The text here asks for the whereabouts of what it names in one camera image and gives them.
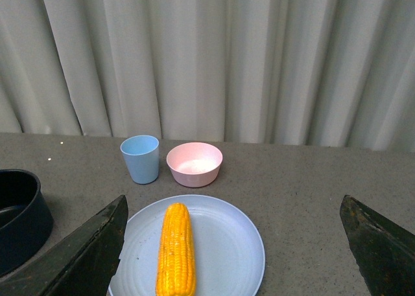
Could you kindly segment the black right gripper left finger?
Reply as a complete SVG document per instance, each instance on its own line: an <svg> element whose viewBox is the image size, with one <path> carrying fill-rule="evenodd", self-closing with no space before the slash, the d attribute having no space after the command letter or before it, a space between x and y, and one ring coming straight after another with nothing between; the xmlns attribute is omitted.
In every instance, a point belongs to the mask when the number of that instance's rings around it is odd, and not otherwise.
<svg viewBox="0 0 415 296"><path fill-rule="evenodd" d="M2 295L106 295L124 244L119 196L48 252L1 282Z"/></svg>

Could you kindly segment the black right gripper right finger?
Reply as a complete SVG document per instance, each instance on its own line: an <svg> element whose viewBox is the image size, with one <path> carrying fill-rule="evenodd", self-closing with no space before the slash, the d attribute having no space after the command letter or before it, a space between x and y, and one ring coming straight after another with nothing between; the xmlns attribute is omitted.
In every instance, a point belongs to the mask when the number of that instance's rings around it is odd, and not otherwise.
<svg viewBox="0 0 415 296"><path fill-rule="evenodd" d="M340 218L371 295L414 295L414 235L345 195Z"/></svg>

